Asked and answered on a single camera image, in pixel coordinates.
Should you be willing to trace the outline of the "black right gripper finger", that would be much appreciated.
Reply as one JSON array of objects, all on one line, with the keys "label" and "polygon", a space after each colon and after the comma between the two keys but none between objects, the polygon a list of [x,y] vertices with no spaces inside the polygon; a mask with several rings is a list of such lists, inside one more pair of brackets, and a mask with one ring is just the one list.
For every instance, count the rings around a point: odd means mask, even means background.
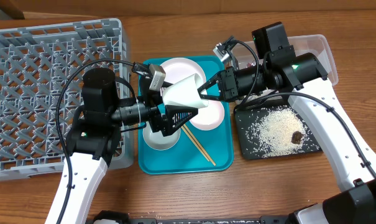
[{"label": "black right gripper finger", "polygon": [[223,101],[223,98],[221,96],[200,95],[200,98],[204,100]]},{"label": "black right gripper finger", "polygon": [[215,93],[216,95],[220,94],[220,74],[221,72],[217,72],[211,78],[209,78],[205,83],[203,83],[198,88],[198,93],[202,95],[208,95],[209,93]]}]

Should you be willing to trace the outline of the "grey bowl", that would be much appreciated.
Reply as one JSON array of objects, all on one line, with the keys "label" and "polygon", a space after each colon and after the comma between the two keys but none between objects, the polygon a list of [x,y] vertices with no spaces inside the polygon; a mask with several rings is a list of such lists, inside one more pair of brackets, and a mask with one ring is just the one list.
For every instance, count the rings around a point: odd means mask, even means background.
[{"label": "grey bowl", "polygon": [[173,147],[180,138],[180,130],[176,131],[170,136],[163,136],[161,131],[154,133],[150,127],[149,122],[146,122],[146,127],[143,129],[143,139],[145,143],[152,149],[164,151]]}]

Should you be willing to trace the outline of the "white paper cup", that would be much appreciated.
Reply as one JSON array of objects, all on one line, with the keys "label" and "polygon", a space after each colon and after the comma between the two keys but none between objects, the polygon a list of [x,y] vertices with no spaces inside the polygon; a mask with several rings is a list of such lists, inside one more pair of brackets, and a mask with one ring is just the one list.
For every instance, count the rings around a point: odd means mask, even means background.
[{"label": "white paper cup", "polygon": [[198,88],[201,84],[203,84],[203,79],[197,73],[172,84],[162,93],[163,104],[198,109],[207,107],[208,100],[202,99],[199,95]]}]

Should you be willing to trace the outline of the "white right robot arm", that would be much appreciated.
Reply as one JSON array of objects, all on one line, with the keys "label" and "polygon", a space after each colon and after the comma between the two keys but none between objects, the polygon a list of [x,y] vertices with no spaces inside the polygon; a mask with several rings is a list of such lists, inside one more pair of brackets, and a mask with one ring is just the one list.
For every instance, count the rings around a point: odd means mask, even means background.
[{"label": "white right robot arm", "polygon": [[285,218],[286,223],[376,223],[376,153],[364,141],[333,90],[326,69],[311,53],[297,55],[281,22],[252,32],[255,65],[218,72],[198,88],[217,86],[217,101],[240,100],[240,108],[281,96],[304,119],[325,153],[340,192]]}]

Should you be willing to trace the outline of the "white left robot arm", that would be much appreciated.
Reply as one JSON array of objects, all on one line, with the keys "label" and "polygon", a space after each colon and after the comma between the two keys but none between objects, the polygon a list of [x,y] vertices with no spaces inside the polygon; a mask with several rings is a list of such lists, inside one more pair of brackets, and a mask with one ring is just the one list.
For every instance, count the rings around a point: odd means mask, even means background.
[{"label": "white left robot arm", "polygon": [[120,99],[116,84],[130,84],[109,68],[87,71],[83,82],[84,104],[77,107],[67,137],[60,138],[65,165],[47,223],[86,221],[95,191],[121,140],[121,126],[131,131],[134,124],[139,128],[149,124],[154,132],[169,136],[200,108],[170,101],[165,92],[157,94],[165,105],[165,114],[136,96]]}]

